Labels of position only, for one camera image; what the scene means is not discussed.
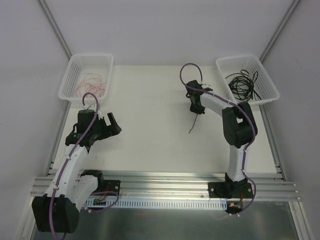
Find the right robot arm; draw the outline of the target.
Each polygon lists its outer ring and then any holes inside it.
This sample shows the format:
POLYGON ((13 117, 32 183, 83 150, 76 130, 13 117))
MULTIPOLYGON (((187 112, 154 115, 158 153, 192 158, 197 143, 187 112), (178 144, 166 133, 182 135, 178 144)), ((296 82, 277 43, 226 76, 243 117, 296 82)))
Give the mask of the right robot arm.
POLYGON ((191 112, 201 115, 209 109, 222 117, 223 135, 230 149, 229 165, 224 182, 213 192, 220 198, 234 198, 248 183, 244 173, 247 151, 258 133, 252 109, 246 102, 236 104, 215 94, 209 87, 203 88, 196 80, 185 84, 185 88, 191 112))

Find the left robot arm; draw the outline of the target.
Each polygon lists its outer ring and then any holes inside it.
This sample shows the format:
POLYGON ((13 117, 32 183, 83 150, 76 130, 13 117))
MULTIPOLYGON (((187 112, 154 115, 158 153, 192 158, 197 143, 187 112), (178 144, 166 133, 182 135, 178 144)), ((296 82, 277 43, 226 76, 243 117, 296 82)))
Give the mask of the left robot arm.
POLYGON ((90 149, 97 141, 118 135, 122 129, 114 115, 105 118, 92 109, 82 109, 77 122, 65 139, 65 151, 54 179, 42 196, 32 201, 32 211, 39 232, 74 233, 79 224, 80 211, 91 194, 99 195, 105 189, 100 170, 79 173, 90 149))

